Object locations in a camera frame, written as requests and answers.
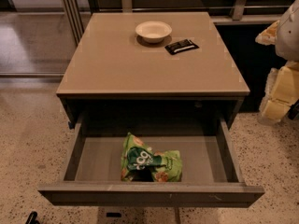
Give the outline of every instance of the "tabletop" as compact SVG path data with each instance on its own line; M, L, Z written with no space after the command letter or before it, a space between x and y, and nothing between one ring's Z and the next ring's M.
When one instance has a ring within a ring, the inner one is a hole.
M148 44L135 33L144 21L163 21L172 34ZM187 38L199 49L171 55L164 48ZM206 12L94 13L57 90L59 97L247 94Z

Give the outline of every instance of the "green chip bag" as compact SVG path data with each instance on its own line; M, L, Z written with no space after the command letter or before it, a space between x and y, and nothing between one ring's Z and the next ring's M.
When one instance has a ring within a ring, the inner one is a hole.
M151 147L128 133L121 155L122 181L178 182L181 169L179 151L153 154Z

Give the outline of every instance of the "bowl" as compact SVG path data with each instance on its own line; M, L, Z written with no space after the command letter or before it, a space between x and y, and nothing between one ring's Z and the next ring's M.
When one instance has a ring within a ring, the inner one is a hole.
M171 34L171 27L161 21L146 21L136 26L135 31L148 43L162 42Z

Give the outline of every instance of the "drawer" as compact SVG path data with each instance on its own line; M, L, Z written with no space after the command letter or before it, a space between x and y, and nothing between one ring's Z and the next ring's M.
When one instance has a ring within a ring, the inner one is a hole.
M179 150L180 182L122 182L126 134L154 151ZM213 102L101 101L79 115L57 183L39 187L54 205L248 207L263 194L247 186L227 123Z

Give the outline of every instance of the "floor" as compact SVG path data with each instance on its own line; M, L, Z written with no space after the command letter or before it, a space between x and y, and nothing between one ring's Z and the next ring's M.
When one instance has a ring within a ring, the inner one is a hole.
M63 15L0 14L0 72L64 71L75 49L67 28ZM0 222L25 223L36 210L42 224L176 223L172 208L122 208L121 218L108 218L112 207L58 207L39 194L58 179L74 136L58 85L0 79ZM180 223L299 223L299 121L263 126L257 117L238 114L230 134L246 183L265 195L247 209L179 208Z

